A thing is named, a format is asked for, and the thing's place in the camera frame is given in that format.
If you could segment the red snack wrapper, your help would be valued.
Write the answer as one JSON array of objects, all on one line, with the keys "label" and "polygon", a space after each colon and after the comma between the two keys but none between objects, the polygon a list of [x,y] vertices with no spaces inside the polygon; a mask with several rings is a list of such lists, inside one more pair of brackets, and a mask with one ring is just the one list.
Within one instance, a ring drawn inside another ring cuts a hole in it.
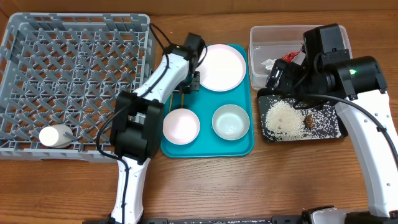
[{"label": "red snack wrapper", "polygon": [[289,52],[281,57],[281,59],[287,63],[290,63],[296,56],[298,56],[300,51]]}]

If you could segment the white tissue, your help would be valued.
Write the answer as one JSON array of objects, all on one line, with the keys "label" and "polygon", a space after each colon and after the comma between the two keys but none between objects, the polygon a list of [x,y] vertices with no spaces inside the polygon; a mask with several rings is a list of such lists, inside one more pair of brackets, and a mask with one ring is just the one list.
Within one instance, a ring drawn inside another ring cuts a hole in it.
[{"label": "white tissue", "polygon": [[263,61],[261,63],[261,65],[263,65],[266,70],[271,71],[273,66],[274,66],[274,64],[275,64],[275,61],[276,61],[276,59],[270,59],[269,58],[269,59]]}]

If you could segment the small white pink plate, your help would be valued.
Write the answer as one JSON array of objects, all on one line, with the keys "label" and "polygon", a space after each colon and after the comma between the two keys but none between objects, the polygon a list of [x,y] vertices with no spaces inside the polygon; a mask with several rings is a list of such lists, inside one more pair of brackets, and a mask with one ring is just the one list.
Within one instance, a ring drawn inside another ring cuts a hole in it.
[{"label": "small white pink plate", "polygon": [[200,132],[197,115],[185,108],[171,111],[163,122],[164,137],[176,145],[185,145],[196,139]]}]

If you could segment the bowl of rice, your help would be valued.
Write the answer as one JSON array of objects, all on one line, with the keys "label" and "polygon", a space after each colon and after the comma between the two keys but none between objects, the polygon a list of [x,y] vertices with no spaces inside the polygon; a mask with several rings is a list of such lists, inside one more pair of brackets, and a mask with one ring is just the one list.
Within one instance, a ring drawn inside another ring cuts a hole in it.
[{"label": "bowl of rice", "polygon": [[249,131],[249,115],[238,105],[223,105],[213,114],[212,128],[222,139],[229,141],[241,139]]}]

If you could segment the white cup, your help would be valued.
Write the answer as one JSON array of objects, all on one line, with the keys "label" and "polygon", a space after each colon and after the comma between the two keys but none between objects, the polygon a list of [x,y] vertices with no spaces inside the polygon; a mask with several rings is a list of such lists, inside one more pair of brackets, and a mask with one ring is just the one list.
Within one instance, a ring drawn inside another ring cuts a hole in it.
[{"label": "white cup", "polygon": [[44,127],[39,133],[39,141],[47,147],[64,148],[71,144],[72,140],[65,133],[73,134],[71,128],[64,124],[56,124]]}]

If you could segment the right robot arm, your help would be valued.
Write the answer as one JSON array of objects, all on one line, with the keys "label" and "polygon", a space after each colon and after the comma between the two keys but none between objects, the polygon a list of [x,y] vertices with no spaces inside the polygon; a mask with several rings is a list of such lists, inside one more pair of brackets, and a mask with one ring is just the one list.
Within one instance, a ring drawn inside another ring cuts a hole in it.
[{"label": "right robot arm", "polygon": [[308,209],[302,223],[397,222],[397,132],[375,58],[319,53],[301,64],[278,59],[257,98],[266,141],[349,136],[353,143],[368,209]]}]

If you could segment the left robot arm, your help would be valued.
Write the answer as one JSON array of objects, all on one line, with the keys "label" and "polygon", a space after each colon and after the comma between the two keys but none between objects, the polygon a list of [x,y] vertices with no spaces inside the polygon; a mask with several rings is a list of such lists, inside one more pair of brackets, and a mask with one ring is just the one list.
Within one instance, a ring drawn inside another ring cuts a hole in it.
[{"label": "left robot arm", "polygon": [[176,88],[192,83],[206,49],[204,42],[170,44],[163,51],[160,65],[142,86],[118,95],[115,113],[108,120],[119,169],[111,223],[141,221],[146,173],[160,147],[165,102]]}]

